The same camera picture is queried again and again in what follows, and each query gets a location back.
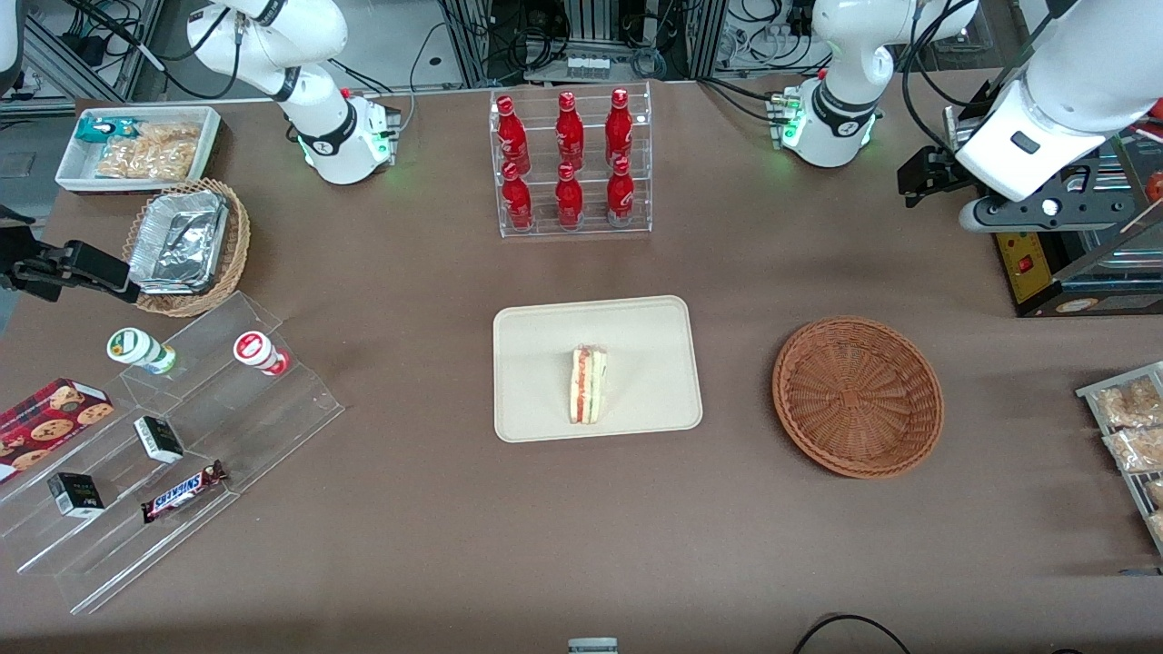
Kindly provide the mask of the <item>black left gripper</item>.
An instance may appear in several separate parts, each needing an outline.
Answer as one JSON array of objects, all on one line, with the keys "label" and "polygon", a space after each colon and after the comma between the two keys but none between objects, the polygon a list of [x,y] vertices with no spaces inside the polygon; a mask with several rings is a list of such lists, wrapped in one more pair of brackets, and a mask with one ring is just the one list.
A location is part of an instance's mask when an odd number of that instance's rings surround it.
[{"label": "black left gripper", "polygon": [[939,145],[922,145],[907,162],[907,169],[897,171],[898,192],[907,208],[935,192],[954,192],[970,186],[970,173],[954,152]]}]

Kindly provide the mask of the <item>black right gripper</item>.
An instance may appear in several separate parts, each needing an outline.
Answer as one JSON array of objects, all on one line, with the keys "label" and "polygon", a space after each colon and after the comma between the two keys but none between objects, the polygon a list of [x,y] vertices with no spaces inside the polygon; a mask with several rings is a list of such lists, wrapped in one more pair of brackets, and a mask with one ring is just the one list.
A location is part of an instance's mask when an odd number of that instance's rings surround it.
[{"label": "black right gripper", "polygon": [[[60,264],[51,257],[53,248],[34,237],[33,223],[33,218],[1,207],[1,286],[30,296],[60,296]],[[110,253],[72,240],[63,248],[62,265],[70,270],[66,286],[104,292],[121,303],[138,301],[140,286],[128,278],[128,264]]]}]

